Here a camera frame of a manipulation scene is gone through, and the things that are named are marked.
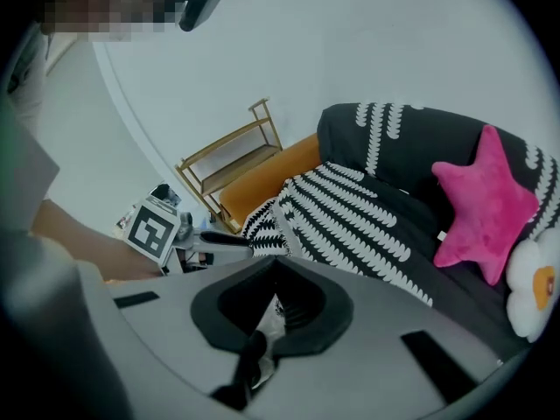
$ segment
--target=wooden frame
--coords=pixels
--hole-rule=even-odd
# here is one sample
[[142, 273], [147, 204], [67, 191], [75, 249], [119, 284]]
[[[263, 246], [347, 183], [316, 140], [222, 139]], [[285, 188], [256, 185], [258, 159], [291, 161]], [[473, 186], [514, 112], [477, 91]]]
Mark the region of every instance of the wooden frame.
[[[272, 121], [269, 108], [266, 104], [268, 100], [268, 98], [262, 98], [248, 108], [248, 110], [252, 112], [253, 116], [255, 117], [255, 120], [253, 122], [250, 122], [245, 126], [241, 126], [239, 129], [231, 132], [230, 134], [227, 134], [226, 136], [223, 136], [213, 143], [210, 143], [208, 146], [195, 152], [191, 156], [185, 159], [181, 159], [180, 164], [175, 166], [175, 170], [177, 171], [178, 175], [183, 179], [186, 186], [191, 190], [191, 192], [198, 197], [200, 202], [204, 204], [204, 206], [216, 218], [216, 220], [219, 220], [233, 234], [239, 233], [242, 227], [237, 225], [237, 223], [231, 218], [227, 210], [223, 206], [221, 206], [221, 204], [214, 198], [213, 193], [221, 190], [222, 188], [239, 178], [245, 172], [251, 170], [252, 168], [255, 168], [257, 165], [264, 162], [268, 158], [271, 158], [283, 149], [282, 144], [280, 143], [280, 138], [278, 137], [277, 129], [274, 125], [274, 122]], [[258, 114], [256, 113], [256, 109], [261, 106], [264, 109], [264, 113], [266, 114], [264, 118], [259, 118]], [[271, 144], [269, 142], [269, 139], [266, 137], [263, 129], [263, 125], [265, 123], [270, 124], [276, 144]], [[195, 163], [204, 159], [212, 152], [218, 150], [221, 146], [256, 128], [261, 131], [262, 138], [264, 139], [263, 145], [237, 158], [230, 164], [223, 166], [218, 171], [212, 173], [210, 176], [199, 178], [199, 176], [194, 173], [191, 167]], [[212, 207], [212, 205], [208, 200], [206, 200], [206, 198], [209, 198], [212, 201], [215, 208]]]

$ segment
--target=wall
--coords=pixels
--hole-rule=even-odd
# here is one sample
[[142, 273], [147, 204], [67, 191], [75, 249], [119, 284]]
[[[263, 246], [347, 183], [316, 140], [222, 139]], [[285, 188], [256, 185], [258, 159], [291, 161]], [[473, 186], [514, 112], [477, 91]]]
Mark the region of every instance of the wall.
[[49, 197], [104, 234], [162, 180], [117, 114], [89, 43], [71, 46], [47, 76], [38, 140], [60, 167]]
[[266, 95], [285, 144], [324, 107], [381, 100], [478, 117], [560, 158], [557, 84], [507, 0], [222, 0], [191, 33], [137, 37], [108, 56], [169, 166]]

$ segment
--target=armrest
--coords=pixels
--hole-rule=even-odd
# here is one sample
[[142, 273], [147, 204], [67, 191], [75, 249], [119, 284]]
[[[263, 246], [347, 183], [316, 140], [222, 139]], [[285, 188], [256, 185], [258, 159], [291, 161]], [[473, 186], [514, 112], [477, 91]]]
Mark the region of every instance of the armrest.
[[220, 193], [220, 203], [240, 226], [247, 216], [265, 200], [280, 193], [287, 178], [308, 172], [321, 165], [317, 134], [265, 160], [226, 186]]

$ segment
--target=white flower pillow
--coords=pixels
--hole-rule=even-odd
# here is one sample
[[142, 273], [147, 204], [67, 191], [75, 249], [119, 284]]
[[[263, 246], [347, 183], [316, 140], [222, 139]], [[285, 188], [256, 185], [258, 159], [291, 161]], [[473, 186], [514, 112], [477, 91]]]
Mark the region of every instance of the white flower pillow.
[[560, 229], [549, 228], [536, 241], [520, 242], [509, 257], [506, 279], [511, 294], [507, 316], [518, 336], [535, 342], [560, 293]]

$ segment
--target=star-shaped cushion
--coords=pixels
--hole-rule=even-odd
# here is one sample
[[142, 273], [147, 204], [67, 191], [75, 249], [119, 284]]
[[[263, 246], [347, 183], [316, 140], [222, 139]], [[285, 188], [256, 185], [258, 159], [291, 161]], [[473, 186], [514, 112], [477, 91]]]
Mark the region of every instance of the star-shaped cushion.
[[482, 130], [472, 165], [436, 162], [431, 170], [455, 210], [434, 265], [474, 261], [485, 280], [497, 284], [515, 240], [538, 210], [538, 199], [515, 182], [494, 126]]

